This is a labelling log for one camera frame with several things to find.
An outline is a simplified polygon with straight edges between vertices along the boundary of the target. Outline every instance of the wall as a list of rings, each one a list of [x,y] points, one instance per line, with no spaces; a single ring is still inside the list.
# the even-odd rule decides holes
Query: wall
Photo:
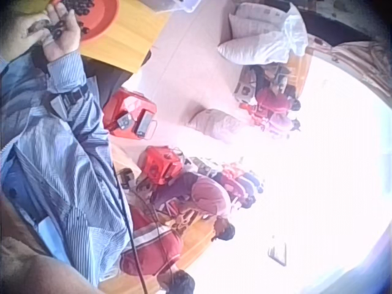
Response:
[[[261,4],[268,1],[270,0],[235,0],[237,3],[253,2]],[[276,1],[292,2],[301,9],[315,11],[325,18],[337,20],[376,40],[386,40],[387,43],[390,43],[388,25],[383,23],[380,17],[374,13],[366,0]]]

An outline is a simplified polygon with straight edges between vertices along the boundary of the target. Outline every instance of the white bag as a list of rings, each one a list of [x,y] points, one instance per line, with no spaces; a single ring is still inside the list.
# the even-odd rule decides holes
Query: white bag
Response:
[[[290,3],[290,10],[286,14],[284,31],[290,42],[290,49],[295,55],[304,56],[308,45],[308,37],[304,20],[298,9]]]
[[[290,49],[283,32],[269,32],[258,36],[234,39],[218,46],[227,60],[242,65],[287,63]]]
[[[259,20],[281,26],[286,19],[286,13],[280,9],[256,3],[242,3],[235,13],[240,18]]]
[[[253,36],[253,32],[257,31],[259,26],[247,23],[248,27],[245,28],[245,23],[239,23],[232,18],[233,34],[235,32],[236,36],[248,35],[248,37],[233,39],[219,45],[219,53],[229,61],[242,65],[269,64],[271,62],[287,63],[290,49],[293,50],[294,54],[303,56],[308,45],[308,39],[300,12],[291,3],[290,10],[287,13],[282,12],[281,14],[274,11],[272,7],[261,4],[241,4],[236,14],[237,17],[252,19],[258,17],[260,26],[274,22],[274,25],[281,29],[280,31],[271,31]]]
[[[230,14],[228,18],[230,20],[230,26],[232,27],[233,39],[280,31],[279,27],[275,24],[266,23],[264,21],[249,20],[232,14]]]

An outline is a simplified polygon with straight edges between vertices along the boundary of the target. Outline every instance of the white sack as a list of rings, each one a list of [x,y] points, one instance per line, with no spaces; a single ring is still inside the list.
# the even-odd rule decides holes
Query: white sack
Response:
[[[230,20],[230,26],[232,27],[233,39],[280,31],[278,26],[264,21],[249,20],[232,14],[230,14],[228,18]]]
[[[293,4],[290,3],[290,10],[284,13],[269,6],[244,3],[239,6],[236,16],[243,21],[230,16],[234,39],[218,46],[219,53],[229,61],[242,65],[286,63],[290,49],[298,56],[305,54],[307,31],[300,12]],[[271,28],[272,23],[280,31],[265,34],[262,27]]]
[[[269,32],[258,36],[234,39],[218,47],[227,60],[242,65],[287,63],[290,50],[283,32]]]
[[[242,138],[244,130],[247,129],[245,123],[218,109],[199,112],[189,122],[188,127],[228,144],[238,137]]]
[[[280,9],[256,3],[242,3],[235,15],[240,18],[259,20],[281,26],[286,19],[286,13]]]

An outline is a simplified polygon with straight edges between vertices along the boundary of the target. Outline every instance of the red machine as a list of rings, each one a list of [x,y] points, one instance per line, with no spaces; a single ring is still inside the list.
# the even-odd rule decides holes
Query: red machine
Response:
[[[260,108],[257,105],[240,103],[239,107],[241,109],[245,109],[252,117],[254,124],[256,126],[261,126],[262,129],[265,128],[272,115],[272,113],[269,110]]]
[[[153,184],[163,185],[181,173],[183,163],[168,146],[149,146],[139,158],[139,167]]]
[[[104,107],[104,128],[116,137],[141,140],[156,112],[157,106],[143,94],[121,88]]]

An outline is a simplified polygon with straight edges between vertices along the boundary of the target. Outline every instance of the white stripe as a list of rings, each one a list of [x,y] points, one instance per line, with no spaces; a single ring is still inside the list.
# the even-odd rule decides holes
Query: white stripe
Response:
[[[170,230],[171,228],[167,227],[166,225],[159,225],[158,230],[155,228],[147,234],[136,237],[134,239],[135,246],[138,247],[144,243],[150,242],[151,240],[157,238],[159,235],[162,235]]]

